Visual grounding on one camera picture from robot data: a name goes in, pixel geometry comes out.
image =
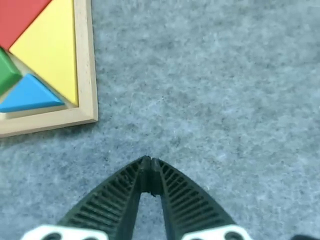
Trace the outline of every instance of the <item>tangram puzzle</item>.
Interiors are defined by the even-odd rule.
[[[0,138],[97,120],[91,0],[0,0]]]

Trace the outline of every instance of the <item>carpet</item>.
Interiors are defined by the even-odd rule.
[[[320,4],[94,0],[99,122],[0,140],[0,239],[160,158],[253,239],[320,237]],[[165,240],[143,194],[133,240]]]

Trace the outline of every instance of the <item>blue triangle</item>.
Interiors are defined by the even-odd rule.
[[[31,74],[25,75],[0,104],[0,113],[62,106],[64,103]]]

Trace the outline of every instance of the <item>wooden frame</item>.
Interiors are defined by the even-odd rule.
[[[91,0],[74,0],[79,107],[0,121],[0,138],[52,130],[98,120]]]

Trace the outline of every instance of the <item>yellow triangle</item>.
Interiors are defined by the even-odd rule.
[[[12,45],[10,52],[58,93],[78,105],[73,0],[52,0]]]

